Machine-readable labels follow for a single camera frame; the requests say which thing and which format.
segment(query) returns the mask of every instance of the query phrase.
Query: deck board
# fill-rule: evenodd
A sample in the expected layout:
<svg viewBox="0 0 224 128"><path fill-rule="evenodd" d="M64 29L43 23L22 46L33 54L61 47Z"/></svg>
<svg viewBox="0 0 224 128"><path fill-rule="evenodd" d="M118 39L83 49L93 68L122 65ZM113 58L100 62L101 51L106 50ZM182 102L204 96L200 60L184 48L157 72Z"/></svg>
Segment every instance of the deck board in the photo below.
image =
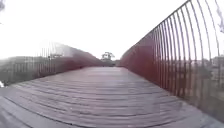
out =
<svg viewBox="0 0 224 128"><path fill-rule="evenodd" d="M124 68L84 68L0 89L0 127L223 128Z"/></svg>

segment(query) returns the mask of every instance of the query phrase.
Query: wooden bridge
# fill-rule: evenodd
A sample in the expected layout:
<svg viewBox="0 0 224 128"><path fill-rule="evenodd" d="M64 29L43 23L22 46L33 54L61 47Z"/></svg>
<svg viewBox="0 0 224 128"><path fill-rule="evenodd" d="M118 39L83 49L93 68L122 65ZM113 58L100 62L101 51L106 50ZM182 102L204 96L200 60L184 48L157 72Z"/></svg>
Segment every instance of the wooden bridge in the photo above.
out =
<svg viewBox="0 0 224 128"><path fill-rule="evenodd" d="M224 128L220 1L187 0L116 67L58 43L0 60L0 128Z"/></svg>
<svg viewBox="0 0 224 128"><path fill-rule="evenodd" d="M124 68L84 68L0 91L0 128L224 127Z"/></svg>

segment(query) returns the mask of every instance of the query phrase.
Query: wooden deck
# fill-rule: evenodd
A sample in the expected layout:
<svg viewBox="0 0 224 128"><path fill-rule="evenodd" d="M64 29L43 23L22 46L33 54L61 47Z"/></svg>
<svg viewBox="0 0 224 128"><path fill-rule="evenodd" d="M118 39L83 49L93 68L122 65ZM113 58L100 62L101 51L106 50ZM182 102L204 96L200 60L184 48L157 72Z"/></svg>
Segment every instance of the wooden deck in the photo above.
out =
<svg viewBox="0 0 224 128"><path fill-rule="evenodd" d="M223 128L124 68L85 68L0 89L0 128Z"/></svg>

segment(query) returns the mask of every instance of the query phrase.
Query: sky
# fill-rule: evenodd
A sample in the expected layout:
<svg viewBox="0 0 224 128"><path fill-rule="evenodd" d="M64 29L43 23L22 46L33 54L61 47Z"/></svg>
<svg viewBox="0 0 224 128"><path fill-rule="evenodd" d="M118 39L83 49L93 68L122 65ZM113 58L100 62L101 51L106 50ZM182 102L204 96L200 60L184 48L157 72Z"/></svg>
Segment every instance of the sky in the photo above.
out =
<svg viewBox="0 0 224 128"><path fill-rule="evenodd" d="M0 58L33 55L47 43L115 59L185 0L5 0Z"/></svg>

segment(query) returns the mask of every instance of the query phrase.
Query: railing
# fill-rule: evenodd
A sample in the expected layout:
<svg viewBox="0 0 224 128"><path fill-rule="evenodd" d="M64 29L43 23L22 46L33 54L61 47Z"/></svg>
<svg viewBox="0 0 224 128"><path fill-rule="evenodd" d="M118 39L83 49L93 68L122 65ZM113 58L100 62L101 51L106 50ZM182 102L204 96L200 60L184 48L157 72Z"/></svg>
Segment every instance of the railing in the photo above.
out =
<svg viewBox="0 0 224 128"><path fill-rule="evenodd" d="M187 1L144 38L155 42L153 82L224 121L221 2Z"/></svg>
<svg viewBox="0 0 224 128"><path fill-rule="evenodd" d="M89 53L59 44L45 43L25 45L23 49L8 53L11 56L0 58L0 87L13 83L54 75L86 66L101 65L101 61Z"/></svg>

